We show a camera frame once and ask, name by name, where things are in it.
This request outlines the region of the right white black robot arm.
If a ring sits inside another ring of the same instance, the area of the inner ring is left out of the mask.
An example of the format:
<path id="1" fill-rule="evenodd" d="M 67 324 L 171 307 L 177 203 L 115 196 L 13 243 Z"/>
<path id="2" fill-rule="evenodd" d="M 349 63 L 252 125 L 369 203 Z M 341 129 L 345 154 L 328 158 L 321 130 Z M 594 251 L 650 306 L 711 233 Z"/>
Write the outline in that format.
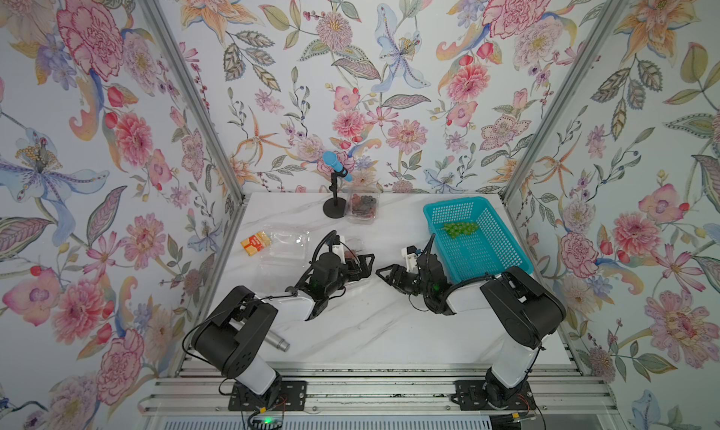
<path id="1" fill-rule="evenodd" d="M 504 329 L 500 355 L 483 381 L 457 381 L 451 401 L 464 411 L 515 406 L 533 407 L 528 377 L 544 341 L 566 319 L 561 302 L 530 274 L 511 266 L 500 274 L 453 284 L 437 255 L 429 248 L 405 256 L 406 264 L 376 271 L 396 291 L 423 299 L 426 310 L 439 316 L 458 317 L 491 310 Z"/>

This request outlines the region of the clear clamshell container front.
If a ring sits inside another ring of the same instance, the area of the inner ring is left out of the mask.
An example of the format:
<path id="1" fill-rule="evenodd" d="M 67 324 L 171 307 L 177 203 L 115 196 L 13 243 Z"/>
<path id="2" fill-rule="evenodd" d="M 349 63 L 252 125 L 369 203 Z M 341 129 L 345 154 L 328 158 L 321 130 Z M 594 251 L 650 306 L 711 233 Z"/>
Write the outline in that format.
<path id="1" fill-rule="evenodd" d="M 379 195 L 369 191 L 353 191 L 348 194 L 346 216 L 360 223 L 373 221 L 378 214 Z"/>

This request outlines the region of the teal plastic mesh basket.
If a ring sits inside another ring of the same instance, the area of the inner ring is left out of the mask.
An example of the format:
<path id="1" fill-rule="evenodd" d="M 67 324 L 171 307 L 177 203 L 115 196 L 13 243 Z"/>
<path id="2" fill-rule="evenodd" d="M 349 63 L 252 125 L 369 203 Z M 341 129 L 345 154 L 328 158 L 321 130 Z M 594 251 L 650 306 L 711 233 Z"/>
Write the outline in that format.
<path id="1" fill-rule="evenodd" d="M 468 197 L 429 203 L 423 213 L 429 232 L 435 236 L 434 251 L 451 282 L 496 276 L 511 267 L 519 267 L 526 274 L 534 272 L 513 232 L 488 199 Z M 444 223 L 462 221 L 475 222 L 477 233 L 451 239 L 442 228 Z"/>

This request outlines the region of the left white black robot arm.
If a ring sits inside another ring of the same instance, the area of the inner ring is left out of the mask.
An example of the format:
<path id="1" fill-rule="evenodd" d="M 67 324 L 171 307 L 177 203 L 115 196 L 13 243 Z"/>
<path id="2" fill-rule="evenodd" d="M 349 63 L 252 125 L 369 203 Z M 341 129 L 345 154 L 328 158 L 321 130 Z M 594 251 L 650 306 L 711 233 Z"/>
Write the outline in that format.
<path id="1" fill-rule="evenodd" d="M 359 254 L 330 231 L 316 246 L 307 270 L 283 293 L 259 295 L 245 286 L 233 288 L 191 334 L 197 357 L 232 381 L 230 411 L 256 414 L 287 406 L 301 411 L 305 383 L 285 381 L 260 355 L 264 344 L 288 349 L 273 333 L 276 318 L 314 321 L 347 286 L 371 277 L 373 254 Z"/>

